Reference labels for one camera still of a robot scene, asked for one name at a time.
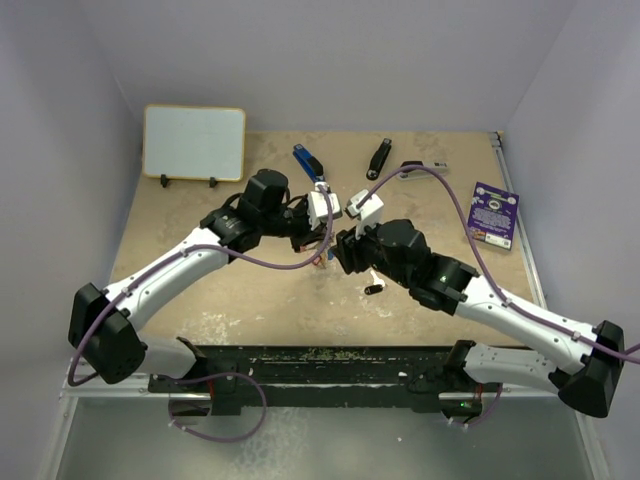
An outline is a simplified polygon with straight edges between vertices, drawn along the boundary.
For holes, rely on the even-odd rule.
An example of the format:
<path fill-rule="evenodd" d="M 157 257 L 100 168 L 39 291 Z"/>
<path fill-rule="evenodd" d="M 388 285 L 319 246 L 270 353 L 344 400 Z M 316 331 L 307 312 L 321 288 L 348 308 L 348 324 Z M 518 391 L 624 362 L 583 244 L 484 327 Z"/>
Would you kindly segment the key with black tag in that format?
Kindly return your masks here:
<path fill-rule="evenodd" d="M 385 280 L 381 276 L 379 276 L 378 273 L 373 269 L 371 269 L 369 273 L 372 277 L 372 282 L 370 285 L 364 288 L 364 294 L 367 296 L 371 296 L 381 293 L 386 288 Z"/>

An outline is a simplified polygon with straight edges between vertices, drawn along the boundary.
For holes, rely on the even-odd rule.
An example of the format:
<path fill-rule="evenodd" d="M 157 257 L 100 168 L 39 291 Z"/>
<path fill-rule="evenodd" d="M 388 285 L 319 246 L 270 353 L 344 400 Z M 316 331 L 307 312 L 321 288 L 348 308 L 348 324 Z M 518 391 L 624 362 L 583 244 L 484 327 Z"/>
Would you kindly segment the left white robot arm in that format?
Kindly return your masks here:
<path fill-rule="evenodd" d="M 288 238 L 294 250 L 318 241 L 327 249 L 332 222 L 340 215 L 337 196 L 324 182 L 296 198 L 291 206 L 288 179 L 262 169 L 245 190 L 208 213 L 189 235 L 167 253 L 127 278 L 99 288 L 88 283 L 73 300 L 68 333 L 75 353 L 67 373 L 72 387 L 86 383 L 76 375 L 81 361 L 108 384 L 134 373 L 170 378 L 184 392 L 202 387 L 205 355 L 189 340 L 144 337 L 141 330 L 167 303 L 204 276 L 236 259 L 268 267 L 248 256 L 264 237 Z"/>

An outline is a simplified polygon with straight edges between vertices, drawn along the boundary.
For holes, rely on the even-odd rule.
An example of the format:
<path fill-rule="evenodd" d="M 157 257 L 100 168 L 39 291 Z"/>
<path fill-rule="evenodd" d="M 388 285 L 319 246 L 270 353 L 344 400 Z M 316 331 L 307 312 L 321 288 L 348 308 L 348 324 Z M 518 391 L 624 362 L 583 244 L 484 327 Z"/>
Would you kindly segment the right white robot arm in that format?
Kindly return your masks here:
<path fill-rule="evenodd" d="M 347 274 L 373 269 L 405 288 L 421 306 L 476 321 L 523 344 L 498 350 L 470 342 L 451 355 L 446 383 L 510 383 L 554 393 L 567 406 L 605 418 L 624 367 L 623 329 L 591 325 L 542 309 L 490 282 L 474 267 L 435 253 L 407 219 L 341 231 L 331 249 Z"/>

